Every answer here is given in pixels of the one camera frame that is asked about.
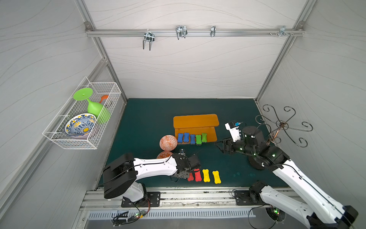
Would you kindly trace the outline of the pink eraser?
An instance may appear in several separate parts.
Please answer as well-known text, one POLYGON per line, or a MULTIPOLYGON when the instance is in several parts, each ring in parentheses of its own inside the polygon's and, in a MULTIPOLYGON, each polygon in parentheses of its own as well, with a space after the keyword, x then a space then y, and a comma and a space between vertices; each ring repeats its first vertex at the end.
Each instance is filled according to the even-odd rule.
POLYGON ((194 177, 193 177, 192 173, 189 173, 189 177, 188 177, 187 181, 194 181, 194 177))

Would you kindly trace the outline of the yellow eraser top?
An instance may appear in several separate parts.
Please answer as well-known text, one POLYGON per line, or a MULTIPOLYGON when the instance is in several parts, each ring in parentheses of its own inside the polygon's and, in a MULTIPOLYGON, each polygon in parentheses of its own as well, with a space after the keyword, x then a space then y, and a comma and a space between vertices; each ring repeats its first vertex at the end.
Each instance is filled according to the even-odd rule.
POLYGON ((220 178, 219 171, 213 171, 212 174, 213 174, 213 177, 214 177, 214 183, 215 184, 221 184, 222 181, 221 181, 221 178, 220 178))
POLYGON ((202 170, 203 176, 204 176, 204 182, 208 183, 210 182, 210 174, 209 174, 209 170, 208 169, 203 169, 202 170))

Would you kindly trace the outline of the green eraser bottom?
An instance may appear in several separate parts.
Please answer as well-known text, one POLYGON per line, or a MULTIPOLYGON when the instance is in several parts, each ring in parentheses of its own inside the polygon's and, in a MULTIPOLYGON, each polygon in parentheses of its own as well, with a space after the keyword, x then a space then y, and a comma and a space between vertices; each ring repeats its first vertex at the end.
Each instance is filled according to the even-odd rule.
POLYGON ((202 136, 202 142, 207 143, 207 133, 202 133, 201 136, 202 136))
POLYGON ((195 136, 195 142, 197 145, 202 145, 202 136, 201 135, 196 135, 195 136))

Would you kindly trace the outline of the blue eraser bottom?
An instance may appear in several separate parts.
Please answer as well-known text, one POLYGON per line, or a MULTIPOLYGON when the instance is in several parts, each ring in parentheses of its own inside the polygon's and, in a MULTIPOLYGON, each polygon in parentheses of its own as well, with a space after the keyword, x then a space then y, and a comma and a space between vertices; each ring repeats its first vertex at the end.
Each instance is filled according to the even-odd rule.
POLYGON ((189 143, 190 142, 190 134, 189 133, 184 133, 183 142, 184 143, 189 143))
POLYGON ((190 135, 190 144, 191 145, 195 145, 196 144, 196 140, 195 140, 195 135, 194 134, 191 134, 190 135))
POLYGON ((178 134, 178 138, 177 138, 177 142, 178 144, 182 144, 184 140, 184 134, 183 133, 179 133, 178 134))

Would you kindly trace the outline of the orange wooden two-tier shelf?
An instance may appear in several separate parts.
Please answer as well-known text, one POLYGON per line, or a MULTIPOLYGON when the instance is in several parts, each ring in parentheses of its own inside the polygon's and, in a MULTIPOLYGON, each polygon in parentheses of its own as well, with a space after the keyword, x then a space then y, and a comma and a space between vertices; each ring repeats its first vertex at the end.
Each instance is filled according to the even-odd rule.
POLYGON ((189 133, 190 135, 207 133, 207 142, 216 142, 215 128, 218 126, 219 120, 216 114, 182 115, 173 118, 176 139, 179 133, 189 133))

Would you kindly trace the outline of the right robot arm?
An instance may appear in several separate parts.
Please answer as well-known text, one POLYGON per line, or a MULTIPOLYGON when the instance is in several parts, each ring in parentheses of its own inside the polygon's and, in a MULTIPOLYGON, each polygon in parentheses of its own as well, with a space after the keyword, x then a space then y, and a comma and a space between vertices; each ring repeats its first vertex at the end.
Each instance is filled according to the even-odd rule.
POLYGON ((255 205, 271 205, 297 219, 308 229, 350 229, 358 211, 342 205, 325 193, 307 177, 280 148, 267 143, 257 127, 240 129, 238 122, 225 124, 230 138, 222 141, 224 154, 240 153, 248 156, 255 169, 267 169, 283 180, 303 201, 279 193, 270 185, 256 182, 249 189, 255 205))

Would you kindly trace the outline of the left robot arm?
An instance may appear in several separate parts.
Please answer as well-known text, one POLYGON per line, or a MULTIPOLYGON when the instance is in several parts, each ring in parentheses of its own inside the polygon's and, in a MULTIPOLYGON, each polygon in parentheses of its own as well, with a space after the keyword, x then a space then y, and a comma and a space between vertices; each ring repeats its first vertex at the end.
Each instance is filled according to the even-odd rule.
POLYGON ((104 198, 113 199, 119 196, 132 203, 147 199, 147 191, 138 180, 169 176, 187 179, 189 174, 201 167, 197 155, 187 157, 174 153, 167 158, 140 159, 127 153, 103 168, 104 198))

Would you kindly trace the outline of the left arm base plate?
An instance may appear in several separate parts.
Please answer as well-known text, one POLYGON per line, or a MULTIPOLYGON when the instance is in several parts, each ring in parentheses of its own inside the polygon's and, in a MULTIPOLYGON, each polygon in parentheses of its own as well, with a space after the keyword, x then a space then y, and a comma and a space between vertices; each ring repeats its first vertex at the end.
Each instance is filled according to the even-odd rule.
POLYGON ((123 197, 121 207, 122 208, 148 208, 160 206, 160 192, 147 192, 144 197, 136 202, 132 202, 130 199, 123 197))

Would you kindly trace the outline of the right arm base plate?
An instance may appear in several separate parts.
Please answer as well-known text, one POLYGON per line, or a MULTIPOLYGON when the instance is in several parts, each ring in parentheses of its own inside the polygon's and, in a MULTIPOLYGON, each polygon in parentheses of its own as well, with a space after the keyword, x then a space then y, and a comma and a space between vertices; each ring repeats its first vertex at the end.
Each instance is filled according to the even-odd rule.
POLYGON ((258 203, 256 194, 253 191, 235 189, 232 191, 232 196, 237 206, 250 206, 258 203))

